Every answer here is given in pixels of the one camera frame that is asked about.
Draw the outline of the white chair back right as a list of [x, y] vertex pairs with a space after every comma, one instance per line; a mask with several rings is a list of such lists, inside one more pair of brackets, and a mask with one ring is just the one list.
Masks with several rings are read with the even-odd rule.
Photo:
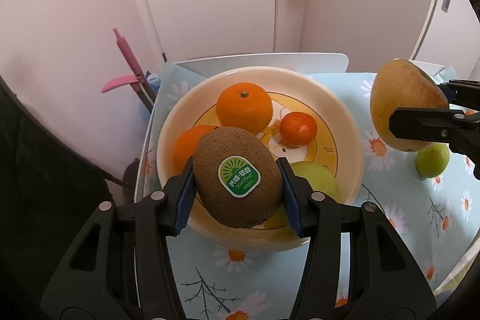
[[451, 79], [456, 79], [457, 74], [452, 66], [444, 66], [430, 62], [413, 61], [417, 67], [421, 68], [436, 84], [447, 83]]

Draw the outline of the large orange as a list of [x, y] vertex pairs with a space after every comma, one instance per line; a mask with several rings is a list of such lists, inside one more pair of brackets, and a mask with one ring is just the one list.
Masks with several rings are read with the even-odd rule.
[[239, 127], [257, 135], [272, 119], [272, 100], [253, 83], [238, 83], [226, 88], [217, 99], [216, 117], [223, 127]]

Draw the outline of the white wardrobe door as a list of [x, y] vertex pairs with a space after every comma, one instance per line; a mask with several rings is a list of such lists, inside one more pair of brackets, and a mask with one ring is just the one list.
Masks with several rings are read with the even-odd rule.
[[431, 0], [412, 59], [468, 79], [479, 60], [479, 20], [469, 0]]

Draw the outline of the green apple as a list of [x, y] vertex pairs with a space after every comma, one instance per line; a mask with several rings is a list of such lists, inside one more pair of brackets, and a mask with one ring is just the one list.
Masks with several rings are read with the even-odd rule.
[[328, 167], [315, 162], [296, 162], [291, 165], [294, 173], [306, 179], [314, 191], [325, 193], [337, 202], [339, 200], [338, 183]]
[[416, 170], [425, 178], [441, 175], [448, 166], [450, 150], [442, 143], [433, 143], [416, 155]]

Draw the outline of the small tangerine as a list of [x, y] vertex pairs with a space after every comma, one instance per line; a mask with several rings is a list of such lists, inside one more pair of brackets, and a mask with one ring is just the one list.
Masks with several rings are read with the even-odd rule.
[[317, 122], [303, 112], [290, 112], [280, 123], [281, 143], [292, 148], [306, 146], [317, 136]]

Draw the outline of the green apple in bowl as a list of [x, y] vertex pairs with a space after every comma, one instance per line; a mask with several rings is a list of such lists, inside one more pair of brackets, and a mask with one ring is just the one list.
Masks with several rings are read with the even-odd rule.
[[325, 193], [337, 202], [339, 200], [338, 183], [328, 167], [315, 162], [296, 162], [291, 165], [294, 173], [306, 179], [314, 191]]

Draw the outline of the brown kiwi with sticker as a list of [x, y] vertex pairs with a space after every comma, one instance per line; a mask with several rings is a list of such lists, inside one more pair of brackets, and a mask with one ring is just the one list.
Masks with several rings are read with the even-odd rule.
[[204, 135], [193, 154], [193, 174], [204, 208], [231, 228], [253, 228], [281, 206], [283, 181], [261, 141], [238, 127]]

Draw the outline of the daisy print blue tablecloth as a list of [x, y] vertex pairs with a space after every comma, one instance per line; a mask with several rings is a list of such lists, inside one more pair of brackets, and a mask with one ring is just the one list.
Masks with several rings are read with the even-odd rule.
[[[386, 145], [373, 127], [369, 99], [373, 73], [316, 73], [352, 113], [360, 130], [364, 175], [351, 204], [377, 204], [436, 289], [479, 230], [479, 182], [473, 163], [451, 154], [445, 171], [421, 177], [416, 154]], [[190, 319], [284, 319], [293, 307], [308, 240], [280, 252], [230, 249], [189, 224], [168, 238], [176, 288]]]

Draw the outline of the large yellow-brown pear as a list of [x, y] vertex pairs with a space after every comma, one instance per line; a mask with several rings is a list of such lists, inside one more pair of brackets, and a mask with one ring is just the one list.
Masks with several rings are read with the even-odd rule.
[[382, 66], [377, 73], [370, 96], [370, 114], [373, 126], [392, 149], [418, 152], [430, 145], [429, 141], [401, 140], [389, 129], [390, 116], [398, 108], [449, 108], [448, 99], [436, 83], [413, 62], [395, 59]]

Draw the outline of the orange at bowl left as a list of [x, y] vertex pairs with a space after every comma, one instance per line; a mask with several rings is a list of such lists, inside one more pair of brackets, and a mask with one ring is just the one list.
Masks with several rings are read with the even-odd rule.
[[172, 166], [175, 175], [182, 173], [185, 164], [188, 162], [189, 158], [194, 155], [194, 150], [199, 140], [205, 134], [212, 132], [215, 129], [217, 129], [217, 126], [215, 125], [199, 125], [192, 127], [179, 135], [172, 151]]

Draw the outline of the black garment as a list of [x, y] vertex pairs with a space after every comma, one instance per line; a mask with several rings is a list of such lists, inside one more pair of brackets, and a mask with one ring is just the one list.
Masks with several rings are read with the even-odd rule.
[[1, 317], [45, 319], [47, 284], [101, 202], [108, 173], [58, 140], [1, 84]]

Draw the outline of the cream fruit bowl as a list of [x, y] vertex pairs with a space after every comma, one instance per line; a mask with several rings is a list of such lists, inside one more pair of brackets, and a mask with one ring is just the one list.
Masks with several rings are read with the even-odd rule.
[[[269, 123], [257, 135], [224, 128], [216, 115], [219, 95], [241, 82], [262, 87], [272, 101]], [[281, 119], [293, 111], [307, 113], [317, 123], [316, 138], [297, 149], [280, 143]], [[172, 108], [159, 133], [156, 165], [161, 184], [179, 171], [173, 160], [176, 140], [202, 125], [215, 131], [200, 146], [202, 183], [188, 224], [211, 241], [244, 252], [280, 252], [304, 243], [281, 206], [280, 172], [273, 166], [279, 157], [327, 167], [339, 186], [338, 202], [356, 199], [365, 164], [360, 130], [344, 103], [314, 79], [280, 68], [247, 67], [193, 87]]]

